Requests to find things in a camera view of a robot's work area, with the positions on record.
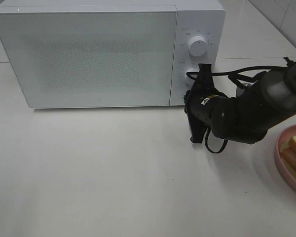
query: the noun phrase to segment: white microwave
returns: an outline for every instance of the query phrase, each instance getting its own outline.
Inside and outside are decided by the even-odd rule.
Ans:
[[[217,0],[5,0],[0,39],[31,108],[175,106],[224,17]]]

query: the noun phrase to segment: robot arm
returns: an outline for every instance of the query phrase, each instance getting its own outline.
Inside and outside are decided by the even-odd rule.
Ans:
[[[191,141],[202,143],[206,133],[208,150],[207,138],[211,130],[214,136],[225,140],[217,152],[220,153],[228,140],[253,144],[263,139],[268,129],[296,114],[296,62],[289,61],[288,67],[250,67],[229,73],[212,73],[208,64],[199,64],[199,69],[197,73],[187,74],[195,81],[185,95],[185,112]],[[253,78],[239,74],[257,69],[271,70]],[[228,75],[244,92],[228,98],[215,89],[212,76],[222,75]],[[239,80],[254,84],[244,86]]]

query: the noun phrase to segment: timer knob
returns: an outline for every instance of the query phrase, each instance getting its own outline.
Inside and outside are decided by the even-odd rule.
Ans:
[[[186,71],[185,71],[185,73],[184,73],[184,80],[185,80],[185,82],[186,82],[186,84],[188,85],[188,86],[193,86],[193,84],[194,84],[194,80],[192,80],[191,78],[189,78],[187,75],[186,75],[186,73],[191,73],[191,72],[198,72],[199,71],[199,68],[189,68],[189,69],[187,69]]]
[[[194,57],[200,57],[207,51],[208,40],[203,35],[193,36],[188,41],[189,53]]]

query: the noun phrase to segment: white countertop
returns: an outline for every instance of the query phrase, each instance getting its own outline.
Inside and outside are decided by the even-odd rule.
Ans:
[[[222,3],[215,71],[296,57],[250,3]],[[226,78],[215,83],[234,95]],[[273,158],[278,134],[295,123],[214,155],[191,144],[182,107],[34,111],[0,63],[0,237],[296,237],[296,193]]]

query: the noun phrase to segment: black cable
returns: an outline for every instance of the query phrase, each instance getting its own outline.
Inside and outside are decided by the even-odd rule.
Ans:
[[[256,76],[251,78],[251,77],[241,75],[241,74],[230,74],[230,75],[228,75],[228,78],[229,77],[233,77],[233,78],[236,78],[237,80],[246,81],[246,82],[250,82],[250,83],[254,83],[257,80],[259,80],[259,77],[256,77]]]
[[[228,76],[230,74],[237,74],[237,73],[243,73],[243,72],[247,72],[247,71],[254,71],[254,70],[279,70],[279,71],[283,71],[286,70],[287,67],[278,67],[278,66],[255,66],[255,67],[247,67],[247,68],[242,68],[242,69],[238,69],[235,71],[231,71],[231,72],[222,72],[222,73],[212,73],[211,75],[214,77],[220,77],[220,76]],[[192,75],[198,75],[199,72],[189,72],[186,73],[186,75],[191,78],[192,80],[195,80],[194,77],[192,77]]]
[[[231,75],[228,76],[228,78],[229,78],[229,80],[232,81],[232,83],[234,83],[240,89],[247,88],[244,84],[242,84],[240,81],[237,80],[236,75],[231,74]]]
[[[214,154],[218,154],[218,153],[221,153],[227,146],[227,143],[228,143],[228,140],[224,140],[223,141],[223,144],[222,144],[222,147],[219,149],[219,151],[217,152],[213,152],[209,146],[208,146],[208,137],[209,137],[209,134],[211,133],[211,128],[208,127],[207,128],[207,132],[206,132],[206,136],[205,136],[205,146],[207,148],[208,151],[210,151],[211,153],[214,153]]]

